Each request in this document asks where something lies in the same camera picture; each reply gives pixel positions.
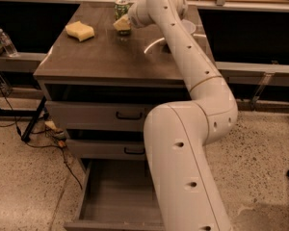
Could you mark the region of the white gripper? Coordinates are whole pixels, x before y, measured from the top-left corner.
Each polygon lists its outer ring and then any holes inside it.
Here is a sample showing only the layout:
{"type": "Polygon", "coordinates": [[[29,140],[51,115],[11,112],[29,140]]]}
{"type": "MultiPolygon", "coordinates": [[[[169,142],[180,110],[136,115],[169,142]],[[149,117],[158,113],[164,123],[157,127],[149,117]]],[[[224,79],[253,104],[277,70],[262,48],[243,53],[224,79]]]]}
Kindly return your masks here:
{"type": "Polygon", "coordinates": [[[146,0],[136,1],[128,10],[128,15],[125,14],[115,21],[113,26],[119,31],[128,31],[131,29],[131,24],[135,28],[143,28],[154,23],[148,13],[146,0]]]}

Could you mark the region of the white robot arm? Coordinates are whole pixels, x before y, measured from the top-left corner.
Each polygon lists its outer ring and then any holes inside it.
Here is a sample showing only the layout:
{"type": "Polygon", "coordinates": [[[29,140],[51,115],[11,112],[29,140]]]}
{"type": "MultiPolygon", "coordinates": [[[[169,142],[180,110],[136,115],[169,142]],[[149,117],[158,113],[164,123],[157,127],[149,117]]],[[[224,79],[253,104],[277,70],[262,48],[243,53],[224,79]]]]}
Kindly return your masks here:
{"type": "Polygon", "coordinates": [[[166,231],[233,231],[205,146],[235,125],[236,100],[182,18],[186,0],[138,0],[125,16],[136,28],[156,24],[191,99],[161,104],[144,122],[144,147],[166,231]]]}

